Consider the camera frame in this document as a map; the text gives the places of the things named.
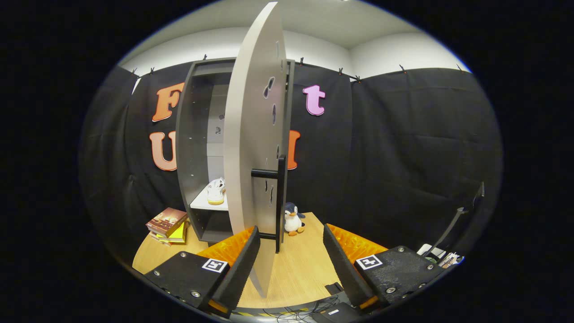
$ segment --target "book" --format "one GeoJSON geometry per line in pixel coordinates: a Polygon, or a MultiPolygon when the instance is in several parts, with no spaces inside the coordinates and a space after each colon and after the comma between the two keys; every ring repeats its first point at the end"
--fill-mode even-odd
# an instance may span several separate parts
{"type": "Polygon", "coordinates": [[[165,245],[167,245],[167,246],[171,246],[171,245],[173,244],[173,243],[171,243],[171,242],[163,242],[163,241],[160,241],[160,239],[158,239],[158,238],[156,237],[156,234],[153,233],[153,232],[150,232],[150,233],[149,233],[149,236],[152,237],[153,240],[156,240],[157,242],[159,242],[159,243],[161,243],[161,244],[165,244],[165,245]]]}
{"type": "Polygon", "coordinates": [[[169,237],[184,221],[187,213],[168,207],[151,219],[146,226],[148,230],[163,237],[169,237]]]}
{"type": "Polygon", "coordinates": [[[188,223],[189,223],[188,221],[184,221],[169,237],[162,237],[159,234],[156,234],[156,237],[161,242],[184,243],[188,223]]]}

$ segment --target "sneaker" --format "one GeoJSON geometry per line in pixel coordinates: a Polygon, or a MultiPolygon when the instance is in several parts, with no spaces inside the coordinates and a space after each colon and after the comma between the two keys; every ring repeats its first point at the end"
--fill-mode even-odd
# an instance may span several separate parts
{"type": "Polygon", "coordinates": [[[212,180],[207,186],[207,202],[212,205],[223,203],[223,192],[225,192],[225,180],[221,177],[212,180]]]}

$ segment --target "white cabinet door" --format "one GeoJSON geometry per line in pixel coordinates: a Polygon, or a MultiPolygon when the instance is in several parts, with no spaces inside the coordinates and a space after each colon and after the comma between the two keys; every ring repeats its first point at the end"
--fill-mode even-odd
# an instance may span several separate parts
{"type": "MultiPolygon", "coordinates": [[[[252,178],[251,169],[277,170],[278,155],[286,151],[286,73],[279,4],[270,2],[243,39],[227,93],[223,163],[233,234],[253,225],[276,232],[277,180],[252,178]]],[[[261,239],[250,275],[261,297],[267,295],[274,257],[275,241],[261,239]]]]}

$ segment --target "yellow book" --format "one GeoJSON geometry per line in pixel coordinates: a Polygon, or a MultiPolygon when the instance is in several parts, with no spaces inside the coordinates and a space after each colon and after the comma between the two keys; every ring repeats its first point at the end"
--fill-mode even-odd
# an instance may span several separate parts
{"type": "Polygon", "coordinates": [[[156,234],[157,238],[162,242],[184,243],[185,233],[188,227],[188,221],[184,221],[169,237],[163,237],[156,234]]]}

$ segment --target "penguin plush toy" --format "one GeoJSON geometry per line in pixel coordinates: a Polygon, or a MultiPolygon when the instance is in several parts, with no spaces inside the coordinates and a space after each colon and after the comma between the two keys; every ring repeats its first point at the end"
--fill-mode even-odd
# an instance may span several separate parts
{"type": "Polygon", "coordinates": [[[291,202],[285,204],[285,230],[289,232],[290,236],[296,236],[298,233],[304,231],[305,224],[301,219],[305,216],[297,212],[297,206],[291,202]]]}

